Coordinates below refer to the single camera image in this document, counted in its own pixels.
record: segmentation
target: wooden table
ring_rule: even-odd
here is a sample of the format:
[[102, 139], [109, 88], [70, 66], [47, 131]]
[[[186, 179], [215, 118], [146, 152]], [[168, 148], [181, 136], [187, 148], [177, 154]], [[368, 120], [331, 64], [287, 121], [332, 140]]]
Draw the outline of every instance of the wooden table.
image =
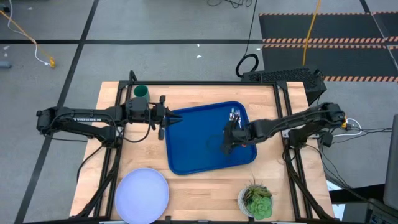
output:
[[[103, 82], [99, 93], [97, 109], [114, 106], [118, 82]], [[302, 83], [288, 83], [293, 113], [308, 108]], [[148, 86], [152, 101], [158, 101], [160, 95], [166, 95], [166, 105], [171, 109], [207, 105], [235, 100], [242, 103], [250, 121], [255, 119], [277, 119], [275, 96], [272, 86], [211, 86], [211, 85], [153, 85]], [[140, 139], [146, 132], [146, 124], [127, 125], [126, 137]], [[317, 147], [314, 140], [309, 145]], [[85, 157], [90, 155], [100, 143], [89, 140]], [[76, 187], [75, 198], [70, 214], [82, 210], [98, 188], [105, 150], [100, 151], [82, 168]], [[309, 191], [325, 211], [333, 216], [331, 200], [326, 186], [322, 162], [319, 153], [309, 147], [301, 150], [303, 167]], [[294, 220], [292, 200], [285, 162], [282, 160], [282, 140], [280, 133], [257, 144], [257, 157], [247, 165], [229, 167], [191, 175], [176, 175], [169, 169], [165, 141], [157, 139], [157, 131], [151, 131], [148, 138], [137, 144], [123, 143], [123, 151], [118, 172], [118, 183], [132, 170], [150, 167], [158, 170], [167, 179], [170, 186], [170, 200], [164, 214], [172, 220], [248, 220], [238, 208], [238, 192], [252, 180], [262, 182], [274, 196], [273, 214], [268, 220]], [[305, 217], [301, 191], [297, 188], [301, 216]], [[100, 215], [105, 214], [108, 193], [105, 192]], [[120, 217], [113, 208], [111, 218]]]

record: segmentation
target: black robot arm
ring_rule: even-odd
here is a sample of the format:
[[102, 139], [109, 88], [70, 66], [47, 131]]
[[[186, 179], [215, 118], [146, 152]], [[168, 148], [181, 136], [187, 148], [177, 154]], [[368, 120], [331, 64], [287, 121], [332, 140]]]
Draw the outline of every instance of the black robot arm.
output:
[[239, 128], [238, 119], [228, 121], [224, 127], [222, 150], [230, 154], [238, 145], [257, 144], [264, 142], [279, 131], [295, 128], [289, 131], [289, 143], [292, 147], [303, 146], [307, 138], [323, 128], [338, 128], [345, 122], [345, 114], [334, 103], [323, 103], [303, 112], [295, 113], [280, 119], [259, 119]]
[[[164, 127], [181, 121], [164, 106], [165, 96], [159, 103], [147, 103], [144, 98], [133, 98], [120, 106], [112, 106], [105, 110], [48, 108], [37, 112], [37, 130], [43, 135], [58, 131], [81, 134], [89, 138], [97, 138], [106, 147], [111, 147], [117, 140], [117, 128], [126, 123], [147, 123], [155, 130], [155, 124], [160, 126], [159, 139], [164, 138]], [[109, 126], [103, 128], [83, 124], [82, 122], [104, 122]]]

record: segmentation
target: green object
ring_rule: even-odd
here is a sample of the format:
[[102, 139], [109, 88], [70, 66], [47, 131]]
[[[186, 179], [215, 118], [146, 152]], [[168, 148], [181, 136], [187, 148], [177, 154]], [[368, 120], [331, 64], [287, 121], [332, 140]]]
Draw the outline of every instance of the green object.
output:
[[243, 195], [243, 201], [248, 212], [256, 218], [262, 220], [272, 215], [272, 194], [267, 187], [254, 183], [248, 187]]
[[148, 87], [145, 85], [139, 85], [134, 89], [134, 95], [136, 97], [144, 97], [147, 102], [150, 100]]
[[269, 197], [253, 196], [246, 207], [256, 220], [269, 218], [272, 215], [272, 200]]

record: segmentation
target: gray carpet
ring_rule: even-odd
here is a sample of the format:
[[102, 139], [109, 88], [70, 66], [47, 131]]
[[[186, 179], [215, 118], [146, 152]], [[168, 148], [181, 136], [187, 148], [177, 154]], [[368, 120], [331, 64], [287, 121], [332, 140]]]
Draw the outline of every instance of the gray carpet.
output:
[[[14, 19], [36, 39], [78, 40], [92, 2], [15, 1]], [[367, 2], [372, 11], [398, 10], [395, 0]], [[259, 0], [257, 12], [313, 12], [316, 3]], [[359, 0], [324, 0], [320, 11], [363, 9]], [[210, 7], [205, 0], [101, 0], [88, 39], [246, 39], [251, 13], [252, 7], [233, 9], [227, 2]], [[0, 19], [0, 39], [24, 39], [8, 30], [6, 23]], [[252, 38], [261, 38], [258, 19]], [[10, 70], [0, 70], [0, 217], [1, 223], [8, 224], [14, 222], [43, 142], [35, 130], [35, 112], [57, 104], [76, 45], [42, 45], [55, 57], [55, 70], [36, 61], [33, 45], [3, 47], [0, 45], [0, 60], [13, 65]], [[258, 47], [251, 45], [249, 52], [259, 53]], [[239, 80], [234, 68], [244, 49], [244, 45], [226, 44], [86, 45], [65, 106], [94, 107], [100, 83], [127, 79], [130, 69], [140, 80]], [[243, 70], [250, 67], [247, 62]], [[398, 95], [396, 83], [327, 83], [327, 87], [321, 101], [339, 103], [363, 128], [390, 126], [398, 111], [397, 99], [389, 97]], [[372, 134], [325, 148], [325, 153], [352, 186], [379, 184], [385, 178], [388, 140], [387, 134]], [[25, 222], [68, 217], [84, 148], [84, 143], [53, 141]]]

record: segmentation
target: succulent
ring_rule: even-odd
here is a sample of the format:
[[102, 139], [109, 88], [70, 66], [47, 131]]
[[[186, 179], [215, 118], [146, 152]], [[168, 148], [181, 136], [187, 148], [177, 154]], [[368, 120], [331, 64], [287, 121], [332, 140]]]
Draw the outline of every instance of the succulent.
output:
[[243, 202], [256, 220], [269, 218], [272, 215], [272, 194], [263, 185], [250, 185], [243, 195]]
[[270, 197], [254, 196], [252, 202], [246, 208], [256, 220], [269, 218], [272, 215], [272, 201]]

